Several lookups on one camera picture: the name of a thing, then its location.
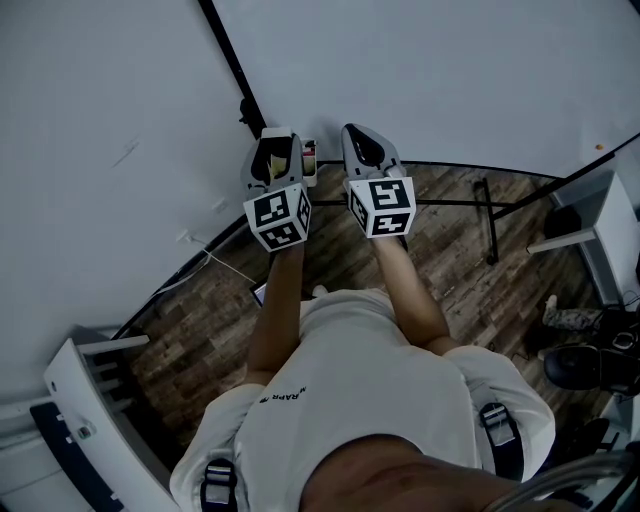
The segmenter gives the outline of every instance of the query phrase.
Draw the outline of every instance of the white shoe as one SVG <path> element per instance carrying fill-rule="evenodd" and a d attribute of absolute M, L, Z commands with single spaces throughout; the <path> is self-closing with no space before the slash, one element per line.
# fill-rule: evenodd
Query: white shoe
<path fill-rule="evenodd" d="M 327 290 L 324 286 L 319 284 L 313 289 L 313 291 L 311 292 L 311 295 L 313 297 L 318 298 L 318 297 L 322 297 L 323 295 L 327 295 L 328 293 L 329 293 L 329 290 Z"/>

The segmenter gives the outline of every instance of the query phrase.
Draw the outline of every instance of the wooden floor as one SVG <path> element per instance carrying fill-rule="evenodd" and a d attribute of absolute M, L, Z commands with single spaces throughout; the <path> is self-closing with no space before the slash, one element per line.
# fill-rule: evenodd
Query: wooden floor
<path fill-rule="evenodd" d="M 545 180 L 525 175 L 438 166 L 409 167 L 420 198 L 473 199 L 473 184 L 487 177 L 494 201 L 512 202 Z M 344 172 L 321 171 L 315 199 L 339 198 Z M 559 426 L 568 418 L 599 414 L 608 396 L 568 392 L 550 384 L 535 351 L 568 339 L 540 328 L 544 301 L 559 296 L 560 307 L 597 307 L 594 290 L 576 249 L 527 254 L 543 237 L 550 200 L 543 199 L 497 222 L 500 262 L 486 264 L 489 228 L 483 209 L 419 207 L 409 252 L 420 276 L 442 305 L 452 335 L 464 344 L 488 347 L 511 358 L 547 401 Z M 266 277 L 268 254 L 248 228 L 215 255 L 252 279 Z M 330 291 L 382 287 L 369 243 L 344 207 L 318 207 L 311 216 L 304 288 Z M 167 293 L 140 320 L 151 342 L 130 360 L 144 399 L 185 448 L 207 404 L 243 377 L 247 335 L 258 314 L 250 283 L 211 262 L 176 291 Z"/>

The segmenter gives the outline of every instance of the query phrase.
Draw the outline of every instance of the shoulder strap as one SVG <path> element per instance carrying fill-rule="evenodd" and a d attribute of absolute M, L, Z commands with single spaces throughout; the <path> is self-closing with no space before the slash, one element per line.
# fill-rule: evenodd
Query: shoulder strap
<path fill-rule="evenodd" d="M 483 382 L 470 389 L 470 392 L 493 455 L 495 474 L 521 482 L 524 473 L 524 453 L 518 424 L 507 408 L 497 401 L 487 384 Z"/>
<path fill-rule="evenodd" d="M 237 512 L 235 468 L 226 459 L 214 459 L 204 470 L 200 486 L 202 512 Z"/>

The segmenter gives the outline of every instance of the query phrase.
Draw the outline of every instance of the black strap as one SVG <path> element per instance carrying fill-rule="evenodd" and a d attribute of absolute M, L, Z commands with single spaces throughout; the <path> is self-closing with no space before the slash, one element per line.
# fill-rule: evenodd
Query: black strap
<path fill-rule="evenodd" d="M 200 486 L 202 512 L 237 512 L 237 482 L 235 468 L 231 462 L 226 459 L 214 459 L 209 462 Z"/>
<path fill-rule="evenodd" d="M 480 421 L 489 438 L 496 475 L 521 482 L 524 473 L 522 438 L 507 408 L 498 402 L 486 404 L 480 410 Z"/>

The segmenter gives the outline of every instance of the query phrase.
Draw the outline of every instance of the white cable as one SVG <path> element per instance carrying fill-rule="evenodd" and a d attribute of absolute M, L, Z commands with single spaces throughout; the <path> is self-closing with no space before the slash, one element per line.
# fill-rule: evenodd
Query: white cable
<path fill-rule="evenodd" d="M 200 266 L 197 270 L 194 270 L 187 277 L 180 279 L 177 283 L 173 283 L 172 285 L 165 286 L 164 288 L 160 288 L 156 293 L 154 293 L 151 297 L 155 297 L 156 295 L 160 295 L 161 293 L 168 292 L 169 290 L 173 290 L 174 288 L 180 286 L 181 284 L 186 283 L 189 279 L 195 276 L 198 272 L 200 272 L 207 264 L 211 261 L 211 255 L 207 256 L 207 260 Z"/>
<path fill-rule="evenodd" d="M 192 237 L 191 235 L 187 235 L 187 237 L 185 238 L 186 241 L 188 242 L 196 242 L 200 245 L 203 245 L 204 247 L 207 246 L 207 244 L 205 242 L 203 242 L 202 240 L 198 240 L 197 238 Z M 189 274 L 187 277 L 180 279 L 180 281 L 178 281 L 177 283 L 173 283 L 172 285 L 169 286 L 165 286 L 164 288 L 160 288 L 156 293 L 154 293 L 151 297 L 155 297 L 156 295 L 160 295 L 161 293 L 164 292 L 168 292 L 169 290 L 173 290 L 174 288 L 177 288 L 178 286 L 180 286 L 181 284 L 186 283 L 189 279 L 191 279 L 193 276 L 195 276 L 198 272 L 200 272 L 204 267 L 206 267 L 209 262 L 211 260 L 216 260 L 218 263 L 220 263 L 221 265 L 224 265 L 225 267 L 227 267 L 230 270 L 233 270 L 236 274 L 244 277 L 247 281 L 256 284 L 256 282 L 251 279 L 250 277 L 245 276 L 242 272 L 240 272 L 239 270 L 236 270 L 235 268 L 233 268 L 231 265 L 225 263 L 222 260 L 219 260 L 218 258 L 216 258 L 213 254 L 211 254 L 209 251 L 207 251 L 206 249 L 202 249 L 202 252 L 204 252 L 207 255 L 207 260 L 202 264 L 202 266 L 200 266 L 200 268 L 198 268 L 197 270 L 193 271 L 191 274 Z"/>
<path fill-rule="evenodd" d="M 197 244 L 203 245 L 203 246 L 207 246 L 207 244 L 205 242 L 203 242 L 202 240 L 198 240 L 197 238 L 194 237 L 189 237 L 190 241 L 195 242 Z M 250 281 L 253 284 L 256 284 L 256 282 L 251 279 L 250 277 L 245 276 L 242 272 L 240 272 L 239 270 L 236 270 L 235 268 L 233 268 L 231 265 L 225 263 L 222 260 L 219 260 L 218 258 L 216 258 L 213 254 L 211 254 L 209 251 L 207 251 L 206 249 L 202 249 L 204 252 L 206 252 L 210 258 L 216 260 L 218 263 L 220 263 L 221 265 L 224 265 L 225 267 L 227 267 L 228 269 L 233 270 L 236 274 L 241 275 L 242 277 L 244 277 L 247 281 Z"/>

